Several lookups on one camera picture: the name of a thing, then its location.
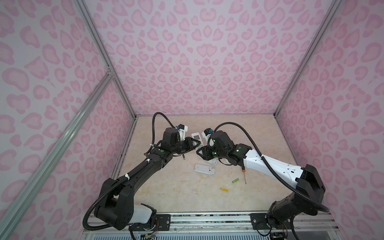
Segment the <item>orange black screwdriver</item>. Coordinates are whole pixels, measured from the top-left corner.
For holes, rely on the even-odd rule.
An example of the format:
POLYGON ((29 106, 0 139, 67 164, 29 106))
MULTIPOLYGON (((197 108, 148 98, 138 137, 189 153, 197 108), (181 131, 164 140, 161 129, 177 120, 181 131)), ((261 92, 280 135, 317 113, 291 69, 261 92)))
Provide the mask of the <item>orange black screwdriver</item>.
POLYGON ((243 172, 243 176, 244 176, 244 182, 245 182, 245 184, 247 184, 246 169, 245 169, 245 167, 242 167, 242 172, 243 172))

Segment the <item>red white remote control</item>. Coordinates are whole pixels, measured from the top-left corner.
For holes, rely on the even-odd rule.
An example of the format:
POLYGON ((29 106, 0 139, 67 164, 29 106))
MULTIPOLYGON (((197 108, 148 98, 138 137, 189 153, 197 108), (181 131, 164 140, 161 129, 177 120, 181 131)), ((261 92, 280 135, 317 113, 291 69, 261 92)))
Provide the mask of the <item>red white remote control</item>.
POLYGON ((219 162, 218 158, 214 158, 214 159, 211 159, 208 161, 208 163, 210 163, 213 166, 216 166, 218 164, 218 162, 219 162))

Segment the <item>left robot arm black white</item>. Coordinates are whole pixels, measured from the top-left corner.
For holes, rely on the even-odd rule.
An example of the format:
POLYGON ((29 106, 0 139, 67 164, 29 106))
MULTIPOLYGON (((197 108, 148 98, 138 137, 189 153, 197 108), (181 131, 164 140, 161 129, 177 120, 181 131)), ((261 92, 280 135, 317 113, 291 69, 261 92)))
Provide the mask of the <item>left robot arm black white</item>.
POLYGON ((173 157, 189 153, 200 145, 201 141, 185 137, 178 128, 167 128, 162 140, 151 145, 139 165, 127 174, 117 179, 109 178, 103 183, 99 197, 85 213, 83 228, 88 231, 111 227, 123 230, 127 226, 140 225, 152 230, 156 225, 157 211, 145 204, 136 205, 136 192, 173 157))

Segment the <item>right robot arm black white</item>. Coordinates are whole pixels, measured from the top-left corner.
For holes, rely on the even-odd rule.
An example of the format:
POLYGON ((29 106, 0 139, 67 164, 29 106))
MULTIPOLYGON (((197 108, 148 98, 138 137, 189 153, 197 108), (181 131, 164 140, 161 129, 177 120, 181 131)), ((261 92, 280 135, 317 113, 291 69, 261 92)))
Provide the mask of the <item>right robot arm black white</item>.
POLYGON ((271 204, 264 219, 269 227, 278 228, 301 213, 316 216, 319 212, 329 212, 322 203, 326 188, 314 166, 294 166, 266 156, 252 138, 249 138, 251 146, 248 146, 235 144, 223 131, 206 129, 202 135, 207 141, 207 145, 197 151, 202 159, 225 159, 230 165, 240 166, 243 171, 259 171, 277 179, 291 191, 284 199, 271 204))

